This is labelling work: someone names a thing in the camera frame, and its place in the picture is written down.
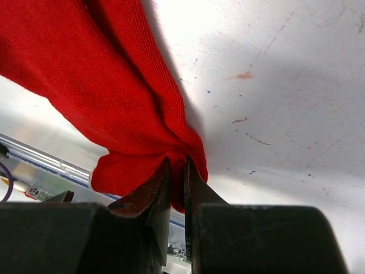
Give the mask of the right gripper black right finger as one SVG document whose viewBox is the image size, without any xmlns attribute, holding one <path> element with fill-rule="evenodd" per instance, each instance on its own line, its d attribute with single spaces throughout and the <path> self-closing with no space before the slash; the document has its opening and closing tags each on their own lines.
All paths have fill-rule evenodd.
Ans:
<svg viewBox="0 0 365 274">
<path fill-rule="evenodd" d="M 347 273 L 331 225 L 315 207 L 231 205 L 189 160 L 186 258 L 193 273 Z"/>
</svg>

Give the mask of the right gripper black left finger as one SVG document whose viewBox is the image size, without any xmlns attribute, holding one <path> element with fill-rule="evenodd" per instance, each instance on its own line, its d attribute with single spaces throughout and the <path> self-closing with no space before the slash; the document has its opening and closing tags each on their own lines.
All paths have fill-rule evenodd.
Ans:
<svg viewBox="0 0 365 274">
<path fill-rule="evenodd" d="M 104 206 L 66 191 L 1 204 L 2 273 L 160 273 L 167 260 L 171 165 Z"/>
</svg>

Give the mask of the red santa sock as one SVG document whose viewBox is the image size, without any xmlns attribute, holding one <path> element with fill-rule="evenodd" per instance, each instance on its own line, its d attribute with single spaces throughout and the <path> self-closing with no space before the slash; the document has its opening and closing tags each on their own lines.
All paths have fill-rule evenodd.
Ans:
<svg viewBox="0 0 365 274">
<path fill-rule="evenodd" d="M 187 158 L 207 180 L 202 141 L 140 1 L 2 1 L 1 75 L 108 150 L 95 191 L 125 196 L 169 159 L 172 206 L 183 212 Z"/>
</svg>

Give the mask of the aluminium frame rail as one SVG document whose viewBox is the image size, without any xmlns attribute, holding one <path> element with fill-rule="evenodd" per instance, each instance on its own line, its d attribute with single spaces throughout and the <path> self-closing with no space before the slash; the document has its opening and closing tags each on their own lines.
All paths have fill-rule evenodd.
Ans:
<svg viewBox="0 0 365 274">
<path fill-rule="evenodd" d="M 55 196 L 64 191 L 74 192 L 73 202 L 90 202 L 108 205 L 118 196 L 95 192 L 89 186 L 90 172 L 45 152 L 1 134 L 1 145 L 7 152 L 1 162 L 16 180 L 28 184 L 33 190 L 27 194 L 41 200 L 42 195 Z M 191 273 L 185 255 L 184 215 L 171 210 L 169 221 L 167 265 L 162 273 Z"/>
</svg>

